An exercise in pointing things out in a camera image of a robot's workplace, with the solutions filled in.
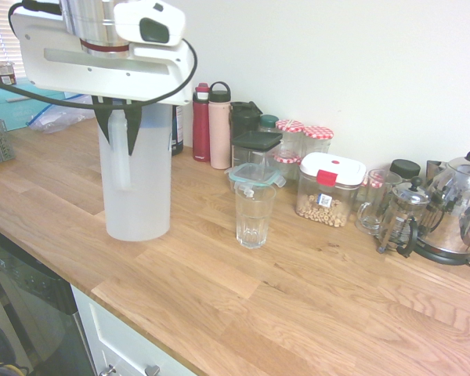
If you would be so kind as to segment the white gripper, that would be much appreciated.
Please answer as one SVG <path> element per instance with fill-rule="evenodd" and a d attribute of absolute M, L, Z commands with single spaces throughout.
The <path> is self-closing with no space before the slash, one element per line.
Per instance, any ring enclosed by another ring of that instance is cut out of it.
<path fill-rule="evenodd" d="M 185 13 L 167 2 L 59 2 L 60 14 L 11 16 L 29 81 L 40 89 L 92 95 L 107 142 L 114 99 L 182 106 L 190 101 L 193 50 Z M 142 107 L 125 109 L 128 154 Z"/>

